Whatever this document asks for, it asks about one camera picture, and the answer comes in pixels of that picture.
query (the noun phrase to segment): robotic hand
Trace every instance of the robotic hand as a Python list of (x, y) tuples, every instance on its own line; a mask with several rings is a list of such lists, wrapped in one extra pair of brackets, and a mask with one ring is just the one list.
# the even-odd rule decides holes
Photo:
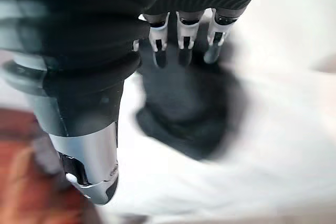
[[(214, 63), (250, 0), (2, 0), (6, 81), (25, 92), (67, 179), (95, 204), (118, 183), (118, 114), (124, 80), (140, 64), (139, 39), (167, 64), (167, 22), (177, 12), (179, 63), (192, 60), (199, 20), (213, 8), (206, 63)], [(145, 21), (138, 19), (144, 14)]]

